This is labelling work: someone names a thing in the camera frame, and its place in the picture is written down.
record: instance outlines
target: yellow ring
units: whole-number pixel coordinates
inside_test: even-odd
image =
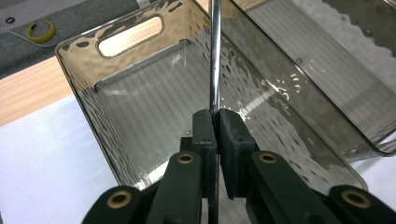
[[[49,31],[42,35],[42,36],[32,36],[33,30],[37,26],[35,23],[33,23],[29,28],[26,30],[26,36],[29,40],[40,44],[49,41],[51,38],[55,36],[55,26],[52,24],[50,21],[46,21],[46,23],[49,25]]]

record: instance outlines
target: gray translucent bin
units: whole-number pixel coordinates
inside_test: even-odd
[[[334,185],[365,188],[343,159],[347,149],[329,147],[327,131],[300,114],[308,113],[310,123],[325,115],[356,147],[371,143],[236,5],[224,0],[222,6],[221,107],[238,112],[259,147],[281,154],[309,187],[325,194]],[[104,53],[107,40],[153,20],[161,27],[154,35]],[[56,49],[120,184],[144,189],[157,181],[180,137],[193,135],[192,114],[209,105],[209,31],[210,20],[194,1],[160,1]],[[267,79],[273,76],[289,77],[299,94],[290,99]]]

